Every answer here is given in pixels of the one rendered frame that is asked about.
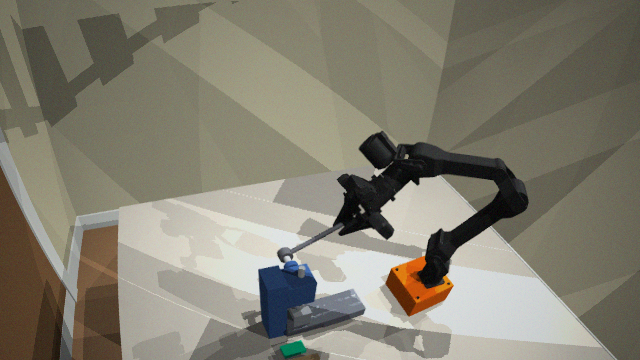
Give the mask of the blue arbor press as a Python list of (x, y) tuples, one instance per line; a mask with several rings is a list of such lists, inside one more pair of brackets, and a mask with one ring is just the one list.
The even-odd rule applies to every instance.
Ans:
[[(261, 321), (270, 339), (327, 327), (364, 314), (366, 308), (354, 288), (314, 300), (317, 281), (308, 265), (298, 265), (292, 261), (294, 253), (346, 226), (354, 218), (347, 214), (342, 222), (293, 249), (279, 249), (277, 255), (285, 263), (284, 269), (279, 266), (258, 269)], [(312, 312), (311, 322), (294, 327), (288, 309), (294, 307), (300, 310), (304, 304), (308, 304)]]

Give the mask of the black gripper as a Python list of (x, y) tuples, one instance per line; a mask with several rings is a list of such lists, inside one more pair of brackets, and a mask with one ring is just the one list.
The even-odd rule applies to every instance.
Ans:
[[(348, 174), (342, 174), (337, 181), (343, 187), (350, 176)], [(371, 177), (372, 179), (376, 179), (375, 188), (382, 188), (383, 193), (379, 198), (378, 202), (367, 209), (366, 206), (358, 200), (351, 199), (347, 194), (344, 195), (344, 205), (336, 218), (334, 225), (342, 222), (342, 218), (350, 214), (354, 219), (352, 219), (338, 234), (340, 236), (344, 236), (349, 233), (353, 233), (360, 230), (370, 229), (376, 230), (380, 235), (383, 236), (384, 239), (388, 240), (393, 234), (395, 229), (390, 225), (390, 223), (380, 214), (382, 212), (381, 207), (388, 202), (390, 199), (394, 201), (396, 199), (396, 191), (389, 185), (389, 183), (385, 180), (385, 178), (380, 174), (378, 177), (375, 174)], [(360, 213), (359, 205), (365, 211)]]

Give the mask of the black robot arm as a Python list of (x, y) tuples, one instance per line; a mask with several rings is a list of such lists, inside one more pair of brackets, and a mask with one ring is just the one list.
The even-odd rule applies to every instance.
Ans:
[[(450, 232), (441, 228), (431, 234), (425, 253), (426, 264), (422, 271), (417, 272), (427, 289), (445, 283), (443, 276), (448, 274), (450, 258), (458, 247), (495, 222), (512, 218), (527, 209), (529, 201), (524, 182), (517, 179), (500, 158), (449, 153), (424, 142), (398, 144), (396, 147), (384, 131), (372, 134), (358, 149), (378, 170), (391, 163), (381, 175), (396, 193), (410, 180), (419, 186), (420, 178), (441, 174), (493, 180), (499, 188), (493, 201), (458, 227)], [(408, 159), (404, 159), (405, 154), (409, 155)], [(375, 178), (367, 181), (351, 174), (343, 188), (351, 199), (360, 201), (369, 209), (383, 193), (381, 187), (375, 188), (376, 182)]]

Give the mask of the green flat block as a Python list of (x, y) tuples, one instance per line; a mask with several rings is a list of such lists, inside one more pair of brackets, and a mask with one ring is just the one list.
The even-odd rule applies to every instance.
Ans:
[(280, 346), (280, 349), (285, 359), (306, 353), (302, 340)]

